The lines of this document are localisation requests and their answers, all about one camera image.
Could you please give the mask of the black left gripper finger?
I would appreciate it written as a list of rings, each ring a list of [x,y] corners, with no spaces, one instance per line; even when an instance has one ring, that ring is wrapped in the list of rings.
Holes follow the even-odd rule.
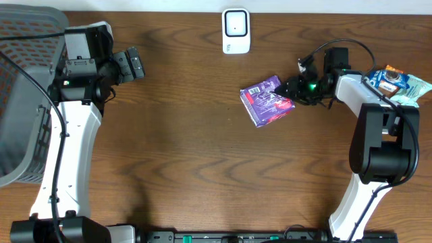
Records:
[[[130,62],[130,69],[134,79],[145,77],[145,70],[136,47],[127,49],[127,54]]]
[[[128,63],[128,57],[124,51],[113,54],[113,59],[119,66],[120,78],[119,83],[123,84],[132,81],[132,71]]]

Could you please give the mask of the red purple pad package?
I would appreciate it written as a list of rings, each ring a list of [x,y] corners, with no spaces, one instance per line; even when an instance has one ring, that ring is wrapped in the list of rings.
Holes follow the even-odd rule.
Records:
[[[271,76],[240,91],[240,99],[257,128],[287,115],[295,108],[293,101],[275,93],[280,85],[278,76]]]

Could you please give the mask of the blue Oreo cookie pack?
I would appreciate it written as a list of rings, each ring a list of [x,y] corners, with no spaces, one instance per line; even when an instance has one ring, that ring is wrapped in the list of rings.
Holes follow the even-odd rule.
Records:
[[[377,70],[369,75],[369,82],[375,88],[393,92],[398,88],[409,89],[409,77],[406,74],[391,70]]]

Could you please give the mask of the orange Kleenex tissue pack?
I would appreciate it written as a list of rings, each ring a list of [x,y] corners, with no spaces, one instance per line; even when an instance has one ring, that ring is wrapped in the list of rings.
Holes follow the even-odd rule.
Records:
[[[390,65],[379,72],[379,88],[390,97],[396,94],[401,88],[406,88],[404,72]]]

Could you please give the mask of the green wet wipes pack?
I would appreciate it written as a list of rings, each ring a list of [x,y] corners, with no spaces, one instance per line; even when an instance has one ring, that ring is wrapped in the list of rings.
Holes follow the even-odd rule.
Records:
[[[431,84],[413,76],[408,75],[408,89],[400,89],[390,99],[401,105],[419,108],[417,100],[431,90]]]

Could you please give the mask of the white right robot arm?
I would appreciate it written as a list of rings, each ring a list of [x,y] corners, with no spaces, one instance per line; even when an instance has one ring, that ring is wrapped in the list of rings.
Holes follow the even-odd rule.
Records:
[[[360,242],[380,200],[406,183],[418,167],[419,111],[390,101],[364,73],[352,70],[347,48],[325,51],[323,77],[318,76],[313,54],[299,59],[298,67],[300,74],[278,86],[276,94],[301,105],[339,101],[357,118],[348,158],[352,176],[329,217],[327,237],[332,242]]]

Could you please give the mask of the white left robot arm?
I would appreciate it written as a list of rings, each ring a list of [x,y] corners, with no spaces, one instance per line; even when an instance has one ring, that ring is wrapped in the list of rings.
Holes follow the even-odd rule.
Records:
[[[11,225],[12,242],[144,242],[134,225],[101,225],[90,219],[88,181],[92,150],[113,86],[145,75],[136,47],[67,60],[43,91],[51,104],[45,171],[30,217]]]

